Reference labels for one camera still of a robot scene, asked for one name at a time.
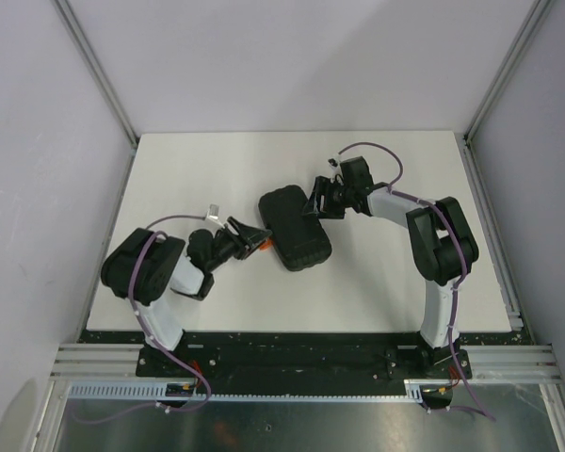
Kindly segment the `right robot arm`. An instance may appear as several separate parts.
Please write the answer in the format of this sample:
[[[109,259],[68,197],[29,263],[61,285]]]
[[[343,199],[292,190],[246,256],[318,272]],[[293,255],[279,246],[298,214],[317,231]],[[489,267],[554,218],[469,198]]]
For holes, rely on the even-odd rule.
[[[391,183],[376,183],[362,157],[330,162],[338,167],[337,173],[315,178],[303,214],[342,219],[351,208],[405,228],[415,266],[426,280],[416,368],[427,378],[439,377],[449,363],[461,369],[458,291],[478,260],[479,249],[460,203],[452,197],[431,202],[400,192]]]

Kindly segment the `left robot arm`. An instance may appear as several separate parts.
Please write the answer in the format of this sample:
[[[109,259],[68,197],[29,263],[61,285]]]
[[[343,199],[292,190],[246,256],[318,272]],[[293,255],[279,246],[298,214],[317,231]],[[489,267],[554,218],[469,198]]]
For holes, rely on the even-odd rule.
[[[169,293],[198,301],[214,286],[214,272],[229,260],[249,258],[272,236],[268,229],[230,217],[211,232],[193,231],[187,240],[137,228],[105,259],[101,282],[130,302],[149,346],[159,349],[156,364],[167,375],[183,374],[189,354],[178,347],[184,327],[174,318]]]

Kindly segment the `black plastic tool case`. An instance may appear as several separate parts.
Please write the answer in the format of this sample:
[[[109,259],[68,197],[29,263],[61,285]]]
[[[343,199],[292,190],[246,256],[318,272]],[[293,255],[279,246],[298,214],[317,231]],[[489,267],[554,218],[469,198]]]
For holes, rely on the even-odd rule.
[[[308,202],[297,185],[284,186],[263,195],[258,210],[264,226],[272,232],[274,249],[289,271],[302,271],[326,262],[332,246],[318,218],[304,216]]]

